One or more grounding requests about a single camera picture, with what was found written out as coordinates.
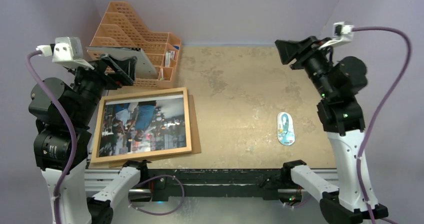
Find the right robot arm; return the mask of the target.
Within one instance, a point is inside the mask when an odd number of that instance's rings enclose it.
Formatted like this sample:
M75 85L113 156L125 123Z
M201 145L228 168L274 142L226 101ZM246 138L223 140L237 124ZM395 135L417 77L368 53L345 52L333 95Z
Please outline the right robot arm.
M304 161L290 161L281 168L282 184L304 188L319 202L328 223L373 222L388 217L388 208L374 194L360 147L366 126L356 94L368 83L365 63L353 56L334 63L332 47L314 36L298 42L276 40L275 45L282 64L304 70L321 96L317 114L331 143L338 172L338 185L334 185Z

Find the wooden picture frame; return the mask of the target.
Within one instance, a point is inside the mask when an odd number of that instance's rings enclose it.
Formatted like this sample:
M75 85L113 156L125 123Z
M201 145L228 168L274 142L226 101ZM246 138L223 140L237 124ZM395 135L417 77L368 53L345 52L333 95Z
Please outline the wooden picture frame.
M90 161L103 164L192 152L188 96L182 87L102 97Z

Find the printed photo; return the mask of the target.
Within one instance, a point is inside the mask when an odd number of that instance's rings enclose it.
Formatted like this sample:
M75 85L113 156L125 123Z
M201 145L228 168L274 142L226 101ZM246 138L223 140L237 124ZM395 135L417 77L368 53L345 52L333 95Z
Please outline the printed photo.
M174 94L106 102L98 156L186 148L184 100Z

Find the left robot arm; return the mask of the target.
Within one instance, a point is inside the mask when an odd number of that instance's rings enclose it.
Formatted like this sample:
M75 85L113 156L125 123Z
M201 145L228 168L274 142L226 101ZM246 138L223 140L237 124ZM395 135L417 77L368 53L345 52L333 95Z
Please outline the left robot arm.
M38 134L33 142L37 167L49 189L54 223L111 223L116 205L129 190L149 183L147 161L127 161L118 176L102 191L88 197L85 191L89 121L104 90L130 86L135 81L134 57L115 59L108 55L68 69L72 87L58 78L42 80L31 58L26 67L36 81L31 91L29 113L36 118Z

